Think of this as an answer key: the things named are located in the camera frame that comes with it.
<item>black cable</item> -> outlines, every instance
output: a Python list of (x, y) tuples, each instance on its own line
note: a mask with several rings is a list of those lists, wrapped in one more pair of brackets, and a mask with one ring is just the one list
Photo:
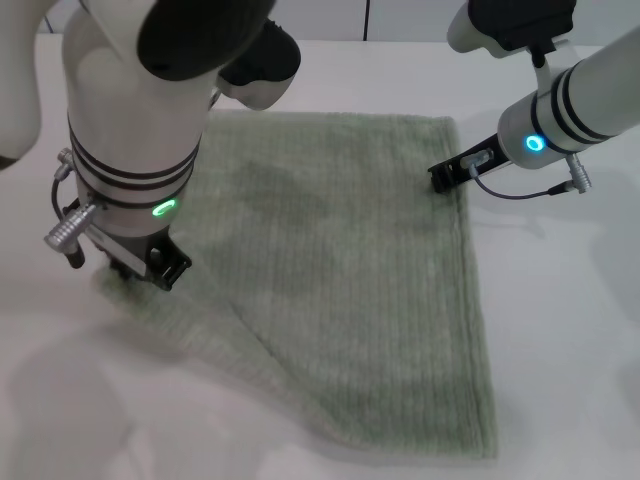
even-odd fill
[(51, 26), (51, 22), (49, 21), (49, 17), (45, 15), (44, 23), (47, 24), (47, 28), (49, 29), (49, 33), (53, 33), (53, 27)]
[(493, 195), (494, 197), (502, 198), (504, 200), (529, 200), (531, 198), (546, 197), (547, 195), (549, 195), (549, 191), (532, 193), (531, 195), (503, 195), (501, 193), (496, 193), (493, 190), (489, 189), (484, 183), (480, 181), (478, 177), (474, 177), (474, 180), (476, 181), (478, 186), (481, 189), (483, 189), (485, 192), (487, 192), (489, 195)]
[(364, 34), (362, 40), (366, 42), (369, 38), (369, 15), (371, 13), (371, 0), (367, 0), (367, 9), (364, 14)]
[(54, 179), (53, 186), (51, 187), (51, 205), (53, 205), (53, 211), (56, 212), (56, 217), (58, 220), (63, 219), (62, 211), (60, 210), (60, 205), (58, 204), (58, 187), (60, 186), (60, 180)]
[(218, 103), (218, 100), (220, 100), (221, 96), (222, 96), (222, 92), (220, 90), (216, 90), (215, 93), (211, 96), (211, 99), (209, 100), (209, 110), (211, 110), (213, 106), (216, 103)]

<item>green towel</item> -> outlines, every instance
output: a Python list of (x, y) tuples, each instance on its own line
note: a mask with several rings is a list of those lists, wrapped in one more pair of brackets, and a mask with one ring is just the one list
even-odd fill
[(193, 268), (99, 288), (342, 443), (495, 456), (465, 194), (427, 172), (455, 151), (450, 119), (212, 114), (173, 226)]

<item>white table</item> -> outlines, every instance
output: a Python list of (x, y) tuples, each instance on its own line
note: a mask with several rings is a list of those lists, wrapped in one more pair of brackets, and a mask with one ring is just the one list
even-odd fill
[[(90, 286), (101, 256), (87, 248), (75, 272), (47, 249), (55, 155), (68, 145), (60, 40), (37, 44), (40, 141), (0, 176), (1, 479), (639, 478), (640, 131), (583, 155), (589, 195), (518, 203), (470, 188), (500, 456), (380, 456), (320, 438), (260, 392), (132, 334)], [(440, 44), (302, 50), (277, 110), (450, 115), (463, 147), (493, 134), (535, 87), (524, 55), (497, 61)], [(486, 182), (530, 193), (565, 178), (557, 164)]]

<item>black joint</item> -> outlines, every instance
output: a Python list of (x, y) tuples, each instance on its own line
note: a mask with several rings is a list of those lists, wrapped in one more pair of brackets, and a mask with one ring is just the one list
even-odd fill
[(554, 52), (556, 50), (556, 46), (553, 44), (551, 40), (542, 41), (539, 43), (535, 43), (529, 47), (529, 52), (531, 53), (531, 60), (533, 62), (533, 66), (536, 68), (542, 68), (546, 65), (547, 59), (545, 55), (548, 53)]
[(447, 193), (456, 186), (451, 164), (445, 162), (436, 165), (431, 170), (431, 184), (436, 193)]
[(66, 217), (69, 213), (75, 212), (79, 208), (80, 200), (76, 198), (68, 207), (62, 207), (62, 214)]
[(16, 160), (15, 158), (7, 158), (0, 155), (0, 171), (4, 170), (5, 168), (9, 168), (10, 166), (14, 165), (17, 161), (18, 160)]
[(156, 77), (190, 80), (241, 55), (275, 0), (160, 0), (138, 36), (138, 58)]
[(169, 236), (158, 242), (147, 254), (147, 268), (151, 272), (151, 282), (167, 292), (171, 291), (173, 284), (191, 266), (191, 259), (173, 243)]
[(507, 51), (536, 45), (543, 55), (552, 39), (573, 29), (576, 0), (469, 0), (469, 20)]
[(296, 41), (272, 20), (238, 58), (227, 64), (220, 77), (234, 86), (255, 81), (283, 82), (298, 73), (302, 56)]
[(82, 248), (78, 245), (78, 249), (74, 253), (66, 253), (67, 261), (71, 268), (74, 270), (80, 270), (84, 266), (85, 258)]

